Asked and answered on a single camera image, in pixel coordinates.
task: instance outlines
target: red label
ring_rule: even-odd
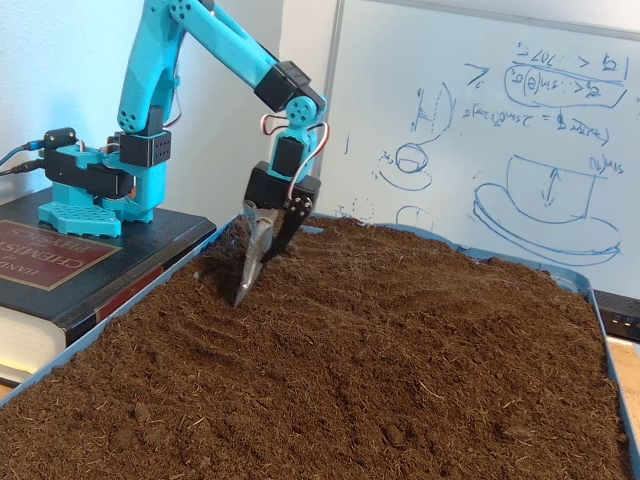
[[[164,272],[164,268],[162,266],[155,268],[151,272],[147,273],[140,280],[135,282],[125,291],[120,292],[113,299],[107,302],[105,305],[100,307],[96,312],[96,323],[100,323],[102,320],[107,318],[117,309],[119,309],[122,305],[127,303],[133,297],[135,297],[138,293],[142,291],[147,285],[153,282],[156,278],[158,278]]]
[[[120,250],[104,243],[0,221],[0,278],[51,291]]]

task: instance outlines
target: red and white wire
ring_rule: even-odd
[[[178,90],[177,89],[176,89],[175,97],[176,97],[176,103],[178,104],[178,116],[176,118],[174,118],[173,120],[169,121],[166,125],[164,125],[164,128],[173,127],[182,118],[182,103],[180,103],[180,95],[178,94]]]
[[[107,150],[109,150],[109,147],[118,147],[118,148],[120,148],[120,144],[119,143],[107,143],[104,147],[100,147],[100,151],[101,152],[106,152]]]
[[[280,125],[279,127],[276,127],[273,130],[271,130],[270,132],[268,132],[267,131],[267,121],[270,118],[277,118],[277,119],[280,119],[280,120],[287,120],[287,117],[280,117],[278,115],[264,115],[262,117],[262,119],[260,120],[260,128],[262,129],[262,133],[264,133],[265,135],[273,135],[278,130],[282,130],[283,128],[287,128],[286,125]]]
[[[307,164],[311,160],[313,160],[313,158],[316,155],[318,155],[320,152],[322,152],[322,150],[324,150],[324,147],[326,147],[327,143],[329,142],[330,128],[329,128],[329,124],[327,122],[323,122],[323,123],[319,123],[318,125],[314,125],[313,127],[310,127],[308,130],[313,130],[313,129],[316,129],[316,128],[319,128],[319,127],[324,127],[324,134],[322,135],[322,140],[320,140],[320,143],[318,143],[318,146],[316,147],[316,149],[313,152],[311,152],[311,154],[304,160],[304,162],[302,162],[300,164],[300,167],[298,167],[298,170],[296,171],[296,174],[291,179],[291,183],[289,184],[289,190],[287,190],[287,200],[290,201],[290,202],[293,200],[293,189],[295,188],[296,183],[298,182],[298,177],[300,176],[302,171],[305,169]]]

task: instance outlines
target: blue tray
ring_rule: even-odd
[[[568,270],[566,268],[560,268],[553,265],[532,262],[532,261],[524,260],[517,257],[501,255],[501,254],[489,252],[486,250],[480,250],[477,248],[458,245],[455,243],[451,243],[446,238],[440,237],[438,235],[435,235],[414,227],[407,227],[407,226],[395,225],[395,224],[380,224],[379,226],[389,227],[395,230],[413,233],[422,238],[426,238],[430,240],[438,240],[440,242],[446,243],[453,250],[456,250],[458,252],[461,252],[467,255],[468,257],[475,258],[478,260],[486,260],[486,259],[497,257],[497,258],[506,260],[508,262],[526,265],[534,270],[547,271],[551,274],[551,277],[556,281],[556,283],[562,289],[569,292],[573,292],[573,293],[584,294],[589,299],[589,302],[591,302],[591,304],[595,307],[595,312],[598,317],[598,322],[600,324],[600,331],[602,332],[603,339],[606,338],[604,324],[602,323],[602,318],[600,317],[600,312],[598,310],[594,291],[591,288],[591,284],[589,283],[589,280],[587,280],[586,277],[584,277],[583,275],[580,275],[579,273],[576,273],[572,270]],[[8,396],[0,400],[0,409],[4,405],[6,405],[9,401],[11,401],[12,398],[15,398],[16,396],[20,395],[22,392],[24,392],[26,389],[28,389],[32,385],[35,385],[36,383],[40,382],[44,377],[46,377],[49,373],[51,373],[51,371],[54,368],[65,365],[67,362],[71,360],[71,358],[73,358],[73,356],[76,353],[86,350],[91,344],[93,344],[93,342],[95,342],[100,337],[105,327],[109,322],[111,322],[111,320],[126,314],[134,305],[140,302],[151,290],[153,290],[154,288],[156,288],[157,286],[163,283],[166,283],[177,270],[184,267],[189,261],[191,261],[193,258],[198,256],[209,244],[215,242],[218,236],[220,235],[220,233],[223,231],[224,231],[224,228],[219,229],[215,234],[209,237],[206,241],[198,245],[189,255],[183,258],[171,269],[167,270],[155,282],[153,282],[151,285],[149,285],[147,288],[141,291],[138,295],[132,298],[128,303],[123,305],[119,310],[114,312],[113,315],[105,319],[102,323],[100,323],[93,330],[87,333],[82,339],[78,340],[76,343],[74,343],[69,348],[67,348],[64,352],[58,355],[55,359],[53,359],[47,366],[45,366],[44,368],[39,370],[37,373],[32,375],[25,383],[21,384],[19,387],[13,390]],[[307,231],[309,231],[310,233],[318,233],[320,230],[309,228],[307,229]],[[607,342],[605,342],[605,348],[607,353],[607,365],[609,370],[609,378],[611,378],[617,384],[620,384],[618,373],[612,361],[611,350],[609,349],[609,345],[607,344]],[[640,480],[640,450],[638,448],[637,439],[633,432],[633,428],[630,421],[631,416],[629,414],[629,411],[627,410],[627,404],[625,401],[624,392],[622,390],[620,391],[620,416],[622,417],[622,421],[624,423],[625,432],[629,437],[629,450],[631,454],[631,464],[633,467],[634,477],[636,480]]]

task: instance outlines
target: cable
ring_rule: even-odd
[[[14,155],[17,155],[20,152],[33,152],[34,150],[39,150],[44,147],[44,142],[42,140],[34,140],[33,142],[27,142],[24,145],[20,145],[19,147],[14,148],[9,153],[7,153],[2,159],[0,159],[0,167],[7,163]]]
[[[314,125],[313,127],[308,128],[307,131],[314,130],[322,126],[324,126],[324,134],[322,135],[322,140],[320,140],[320,143],[318,143],[318,146],[316,147],[316,149],[313,152],[311,152],[311,154],[304,160],[304,162],[300,164],[300,167],[298,167],[298,171],[291,179],[291,183],[289,184],[289,190],[287,190],[287,200],[289,202],[293,200],[293,189],[295,188],[296,183],[298,182],[298,177],[300,176],[304,168],[307,166],[307,163],[309,163],[316,155],[318,155],[322,150],[324,150],[324,147],[326,147],[327,143],[329,142],[330,128],[327,122]]]
[[[118,147],[120,148],[120,144],[119,143],[107,143],[104,147],[100,147],[100,151],[101,152],[106,152],[109,147]]]
[[[267,120],[269,120],[270,118],[278,118],[280,120],[288,120],[287,117],[280,117],[278,115],[264,115],[262,117],[262,119],[260,120],[260,128],[262,129],[262,133],[264,133],[265,135],[273,135],[278,130],[282,130],[283,128],[287,128],[286,125],[281,125],[279,127],[274,128],[270,132],[267,132]]]
[[[20,152],[24,152],[26,150],[24,145],[20,145],[17,148],[14,148],[13,150],[11,150],[9,153],[7,153],[4,157],[2,157],[2,160],[0,160],[0,167],[2,165],[4,165],[5,163],[7,163],[11,157],[13,157],[14,155],[20,153]]]
[[[44,160],[41,158],[39,158],[38,160],[30,160],[28,162],[21,163],[16,167],[0,172],[0,177],[11,174],[32,172],[33,170],[37,170],[38,168],[44,168]]]
[[[178,120],[180,120],[182,118],[182,104],[180,103],[180,95],[178,94],[178,90],[176,89],[176,102],[178,103],[178,116],[176,118],[174,118],[173,120],[171,120],[169,123],[167,123],[164,128],[170,128],[173,127],[176,123],[178,123]]]

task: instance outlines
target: robotic arm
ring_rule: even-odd
[[[238,304],[262,265],[284,251],[313,210],[320,182],[309,172],[328,139],[328,126],[321,123],[327,104],[294,63],[280,62],[213,0],[145,0],[118,109],[121,131],[98,149],[78,145],[73,129],[47,132],[38,146],[44,149],[40,166],[53,182],[53,202],[39,208],[39,219],[61,233],[111,237],[121,234],[122,222],[152,221],[153,210],[165,199],[171,155],[166,124],[187,33],[269,109],[286,115],[262,119],[265,134],[283,131],[270,161],[253,169],[245,192],[244,213],[252,233]],[[266,123],[272,117],[288,120],[288,125],[269,132]],[[282,227],[274,234],[280,212]]]

